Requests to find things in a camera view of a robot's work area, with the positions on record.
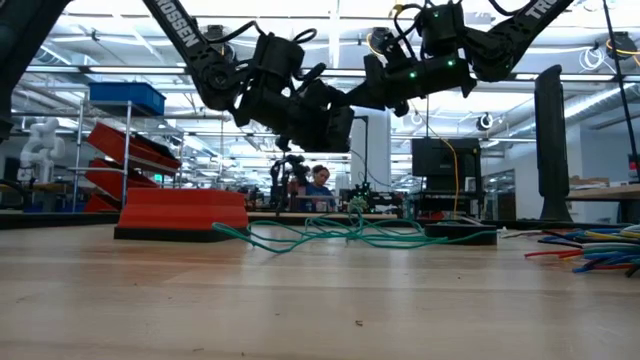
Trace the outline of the blue plastic bin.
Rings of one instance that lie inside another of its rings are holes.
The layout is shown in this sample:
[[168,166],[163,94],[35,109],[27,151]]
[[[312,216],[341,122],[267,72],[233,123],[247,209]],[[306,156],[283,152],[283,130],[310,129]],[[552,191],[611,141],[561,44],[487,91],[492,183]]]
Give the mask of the blue plastic bin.
[[132,104],[133,116],[163,116],[165,100],[159,91],[143,82],[92,82],[89,102],[111,115],[126,116]]

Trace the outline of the red and black box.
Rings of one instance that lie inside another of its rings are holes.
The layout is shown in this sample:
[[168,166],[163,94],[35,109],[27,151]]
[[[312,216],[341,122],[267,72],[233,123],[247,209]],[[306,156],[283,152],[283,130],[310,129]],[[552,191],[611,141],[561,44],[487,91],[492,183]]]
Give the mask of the red and black box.
[[232,237],[214,229],[215,223],[246,235],[249,217],[244,195],[216,189],[132,188],[114,238],[214,243]]

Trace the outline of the wooden table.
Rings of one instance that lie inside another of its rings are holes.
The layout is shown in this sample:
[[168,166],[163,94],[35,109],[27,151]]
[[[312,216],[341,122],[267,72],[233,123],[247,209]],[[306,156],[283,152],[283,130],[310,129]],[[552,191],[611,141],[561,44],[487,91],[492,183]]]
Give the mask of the wooden table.
[[571,190],[566,197],[571,202],[613,203],[611,223],[640,223],[640,183]]

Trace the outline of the thin black slanted pole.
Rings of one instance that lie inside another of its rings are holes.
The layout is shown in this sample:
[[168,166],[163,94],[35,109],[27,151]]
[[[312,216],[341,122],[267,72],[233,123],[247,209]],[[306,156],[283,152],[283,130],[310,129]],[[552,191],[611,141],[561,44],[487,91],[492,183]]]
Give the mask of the thin black slanted pole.
[[605,20],[606,20],[606,24],[607,24],[608,35],[609,35],[609,39],[608,40],[609,40],[609,43],[611,45],[611,51],[613,53],[614,66],[615,66],[614,67],[615,68],[615,79],[617,81],[617,84],[618,84],[618,87],[619,87],[619,91],[620,91],[625,123],[626,123],[627,132],[628,132],[629,140],[630,140],[632,160],[633,160],[633,163],[635,164],[635,167],[636,167],[635,170],[638,173],[637,177],[640,180],[640,164],[638,163],[638,151],[637,151],[636,138],[635,138],[634,129],[633,129],[633,125],[632,125],[631,114],[630,114],[630,111],[629,111],[629,106],[628,106],[628,101],[627,101],[627,96],[626,96],[626,90],[625,90],[625,85],[624,85],[623,76],[622,76],[623,74],[622,74],[622,71],[621,71],[618,51],[617,51],[617,47],[616,47],[616,43],[615,43],[615,39],[614,39],[614,30],[613,30],[613,26],[612,26],[612,21],[611,21],[611,17],[610,17],[610,12],[609,12],[609,7],[608,7],[608,4],[607,4],[607,0],[602,0],[602,4],[603,4],[603,11],[604,11],[604,16],[605,16]]

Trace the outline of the black monitor cart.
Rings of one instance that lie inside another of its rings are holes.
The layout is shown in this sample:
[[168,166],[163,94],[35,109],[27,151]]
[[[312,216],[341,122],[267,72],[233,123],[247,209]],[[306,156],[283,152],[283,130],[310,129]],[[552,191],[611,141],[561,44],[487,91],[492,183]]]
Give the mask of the black monitor cart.
[[406,196],[407,211],[415,218],[478,215],[484,201],[484,193],[472,191],[422,190]]

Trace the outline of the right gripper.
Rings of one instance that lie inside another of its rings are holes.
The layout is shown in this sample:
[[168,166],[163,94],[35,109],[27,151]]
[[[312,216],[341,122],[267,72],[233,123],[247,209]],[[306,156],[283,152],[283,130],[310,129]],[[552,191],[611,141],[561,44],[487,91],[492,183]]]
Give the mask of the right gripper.
[[408,112],[408,101],[452,88],[466,98],[477,85],[465,59],[456,53],[410,61],[392,68],[375,55],[364,57],[365,82],[343,97],[344,105],[377,110],[392,109],[397,116]]

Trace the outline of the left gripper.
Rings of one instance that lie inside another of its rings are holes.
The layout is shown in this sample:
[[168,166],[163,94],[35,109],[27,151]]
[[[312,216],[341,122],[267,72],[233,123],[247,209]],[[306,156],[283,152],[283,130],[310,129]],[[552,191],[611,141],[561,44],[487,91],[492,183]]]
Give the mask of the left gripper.
[[329,146],[330,111],[320,109],[311,114],[309,135],[310,106],[299,96],[291,98],[269,89],[251,88],[233,103],[230,113],[239,127],[254,120],[301,148],[311,138],[312,152],[325,151]]

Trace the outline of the black monitor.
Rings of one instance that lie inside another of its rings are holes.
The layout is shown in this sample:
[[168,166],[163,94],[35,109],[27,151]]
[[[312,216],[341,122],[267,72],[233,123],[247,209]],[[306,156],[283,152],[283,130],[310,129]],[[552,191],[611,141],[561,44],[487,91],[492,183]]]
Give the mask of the black monitor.
[[478,139],[434,137],[412,139],[411,174],[426,179],[428,190],[465,190],[467,178],[480,174],[481,148]]

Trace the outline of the white building column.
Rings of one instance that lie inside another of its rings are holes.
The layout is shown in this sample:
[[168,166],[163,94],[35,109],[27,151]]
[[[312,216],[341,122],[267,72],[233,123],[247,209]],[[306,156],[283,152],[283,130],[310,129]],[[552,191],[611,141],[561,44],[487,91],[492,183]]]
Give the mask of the white building column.
[[355,119],[351,130],[351,185],[364,177],[363,158],[368,140],[368,182],[374,191],[389,191],[391,184],[390,113],[355,107],[356,116],[366,116],[367,122]]

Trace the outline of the wooden workbench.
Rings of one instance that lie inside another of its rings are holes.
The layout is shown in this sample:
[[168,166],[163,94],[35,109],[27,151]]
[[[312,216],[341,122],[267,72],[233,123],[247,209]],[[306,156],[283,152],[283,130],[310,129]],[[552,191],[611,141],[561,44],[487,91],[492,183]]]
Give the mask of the wooden workbench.
[[395,214],[378,214],[378,213],[357,213],[357,212],[329,212],[329,213],[317,213],[317,212],[276,212],[276,211],[250,211],[248,212],[248,217],[250,219],[266,219],[266,218],[331,218],[331,219],[348,219],[355,218],[357,216],[361,216],[363,219],[367,220],[397,220],[398,216]]

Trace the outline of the black tape roll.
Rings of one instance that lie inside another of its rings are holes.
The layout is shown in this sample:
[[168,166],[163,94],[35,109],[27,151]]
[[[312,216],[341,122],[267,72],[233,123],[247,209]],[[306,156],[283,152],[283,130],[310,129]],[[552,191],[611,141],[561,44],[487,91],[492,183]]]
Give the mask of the black tape roll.
[[433,238],[446,238],[448,244],[461,246],[495,246],[498,243],[497,228],[489,225],[462,223],[428,224],[425,235]]

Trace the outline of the person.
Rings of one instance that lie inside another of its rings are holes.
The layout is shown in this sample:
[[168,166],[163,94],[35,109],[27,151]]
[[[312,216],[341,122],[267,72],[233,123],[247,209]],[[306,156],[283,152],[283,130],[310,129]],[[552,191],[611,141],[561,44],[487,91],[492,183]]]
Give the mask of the person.
[[303,199],[299,201],[302,212],[333,212],[336,208],[333,193],[326,186],[330,177],[329,170],[323,165],[312,168],[312,180],[301,187]]

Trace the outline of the metal rack with red bins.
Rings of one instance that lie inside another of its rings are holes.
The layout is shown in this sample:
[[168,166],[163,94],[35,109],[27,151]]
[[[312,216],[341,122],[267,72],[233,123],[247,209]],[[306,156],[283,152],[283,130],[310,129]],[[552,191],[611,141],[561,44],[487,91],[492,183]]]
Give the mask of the metal rack with red bins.
[[95,101],[93,104],[111,110],[122,110],[124,129],[118,130],[101,122],[96,123],[88,137],[79,138],[77,144],[88,143],[104,156],[94,158],[87,167],[77,165],[71,171],[75,179],[84,177],[96,187],[84,206],[86,213],[118,213],[126,204],[129,189],[158,186],[144,176],[145,172],[174,178],[182,163],[166,146],[132,131],[134,118],[150,116],[140,106],[131,101]]

